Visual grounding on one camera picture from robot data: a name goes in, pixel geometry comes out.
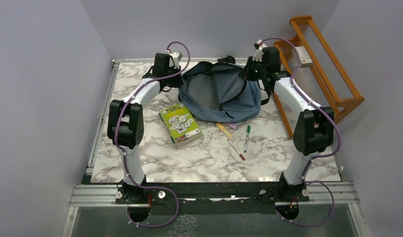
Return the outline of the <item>blue student backpack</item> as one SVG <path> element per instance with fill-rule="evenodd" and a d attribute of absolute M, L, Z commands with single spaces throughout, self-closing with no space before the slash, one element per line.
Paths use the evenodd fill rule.
<path fill-rule="evenodd" d="M 243 66 L 201 61 L 182 75 L 179 100 L 200 120 L 238 123 L 254 119 L 269 102 L 258 82 L 239 77 Z"/>

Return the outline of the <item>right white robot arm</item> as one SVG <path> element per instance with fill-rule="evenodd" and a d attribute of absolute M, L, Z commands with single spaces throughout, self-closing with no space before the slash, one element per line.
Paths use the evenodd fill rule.
<path fill-rule="evenodd" d="M 303 189 L 312 161 L 333 143 L 334 112 L 331 107 L 315 104 L 292 74 L 281 71 L 278 48 L 260 43 L 255 48 L 256 53 L 248 58 L 239 76 L 249 81 L 261 80 L 268 96 L 278 95 L 298 114 L 293 132 L 297 152 L 281 174 L 277 187 L 277 196 L 288 201 Z"/>

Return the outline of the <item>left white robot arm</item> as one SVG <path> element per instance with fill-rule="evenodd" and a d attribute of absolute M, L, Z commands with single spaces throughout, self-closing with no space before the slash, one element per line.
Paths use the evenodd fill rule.
<path fill-rule="evenodd" d="M 181 52 L 167 50 L 157 53 L 153 66 L 134 91 L 123 100 L 110 102 L 107 136 L 121 155 L 123 182 L 128 186 L 128 196 L 137 203 L 147 197 L 146 176 L 139 151 L 144 135 L 143 110 L 163 88 L 181 86 L 181 74 L 185 70 L 180 66 L 181 58 Z"/>

